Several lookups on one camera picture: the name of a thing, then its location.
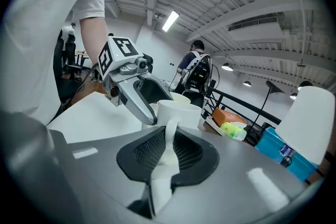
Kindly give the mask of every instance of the white shirt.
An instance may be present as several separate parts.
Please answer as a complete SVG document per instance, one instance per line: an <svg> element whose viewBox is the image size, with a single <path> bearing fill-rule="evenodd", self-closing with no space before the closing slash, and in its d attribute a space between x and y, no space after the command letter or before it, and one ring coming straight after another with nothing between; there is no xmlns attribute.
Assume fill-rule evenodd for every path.
<svg viewBox="0 0 336 224"><path fill-rule="evenodd" d="M75 35L75 30L72 26L66 25L62 28L62 39L64 41L63 50L65 50L65 43L68 41L69 35Z"/></svg>
<svg viewBox="0 0 336 224"><path fill-rule="evenodd" d="M2 24L1 108L44 124L55 116L54 48L71 9L73 21L104 17L104 0L12 0Z"/></svg>

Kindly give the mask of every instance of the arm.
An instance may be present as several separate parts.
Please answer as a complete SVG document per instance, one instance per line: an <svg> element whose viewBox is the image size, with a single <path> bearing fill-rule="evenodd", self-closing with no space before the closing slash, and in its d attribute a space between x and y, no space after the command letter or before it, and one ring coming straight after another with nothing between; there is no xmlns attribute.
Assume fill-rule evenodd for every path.
<svg viewBox="0 0 336 224"><path fill-rule="evenodd" d="M83 44L92 64L98 61L98 56L107 41L107 27L103 17L90 17L79 21Z"/></svg>
<svg viewBox="0 0 336 224"><path fill-rule="evenodd" d="M176 72L181 75L182 74L182 69L178 67Z"/></svg>
<svg viewBox="0 0 336 224"><path fill-rule="evenodd" d="M193 55L190 54L190 52L188 52L188 53L183 57L183 59L182 59L182 61L180 62L180 64L178 65L178 67L177 67L177 73L179 73L179 74L181 75L183 69L186 69L192 60L193 60Z"/></svg>
<svg viewBox="0 0 336 224"><path fill-rule="evenodd" d="M85 50L94 65L108 39L104 0L77 0L73 11L74 18L79 19Z"/></svg>

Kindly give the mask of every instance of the floor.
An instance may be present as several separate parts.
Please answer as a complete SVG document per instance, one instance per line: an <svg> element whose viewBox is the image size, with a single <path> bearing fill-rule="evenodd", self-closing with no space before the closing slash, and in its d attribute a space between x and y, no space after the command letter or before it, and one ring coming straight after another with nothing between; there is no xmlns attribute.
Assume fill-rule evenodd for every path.
<svg viewBox="0 0 336 224"><path fill-rule="evenodd" d="M78 78L81 77L82 79L84 79L88 71L89 70L83 70L81 72L81 75L77 77ZM70 76L69 74L64 74L62 77L65 79L68 79L69 76ZM77 103L78 101L82 100L84 97L88 96L89 94L93 92L100 92L100 93L106 94L106 92L103 89L102 83L94 82L93 80L90 81L91 79L93 79L93 75L92 77L88 77L88 81L85 82L82 89L74 96L71 104Z"/></svg>

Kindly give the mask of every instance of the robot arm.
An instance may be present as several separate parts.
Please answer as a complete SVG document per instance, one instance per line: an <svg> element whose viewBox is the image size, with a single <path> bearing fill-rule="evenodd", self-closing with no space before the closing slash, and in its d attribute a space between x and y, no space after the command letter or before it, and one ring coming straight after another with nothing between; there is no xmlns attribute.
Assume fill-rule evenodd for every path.
<svg viewBox="0 0 336 224"><path fill-rule="evenodd" d="M148 72L143 56L129 38L109 36L98 64L107 98L115 106L124 104L144 124L155 125L157 118L149 104L173 98L161 80Z"/></svg>

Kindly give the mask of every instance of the black hair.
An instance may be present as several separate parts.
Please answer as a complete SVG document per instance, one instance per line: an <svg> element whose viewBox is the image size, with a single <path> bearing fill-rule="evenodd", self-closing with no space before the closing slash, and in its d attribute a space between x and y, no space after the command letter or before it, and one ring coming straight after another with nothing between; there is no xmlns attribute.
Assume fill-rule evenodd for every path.
<svg viewBox="0 0 336 224"><path fill-rule="evenodd" d="M201 40L195 40L192 45L194 45L195 49L204 50L204 44Z"/></svg>

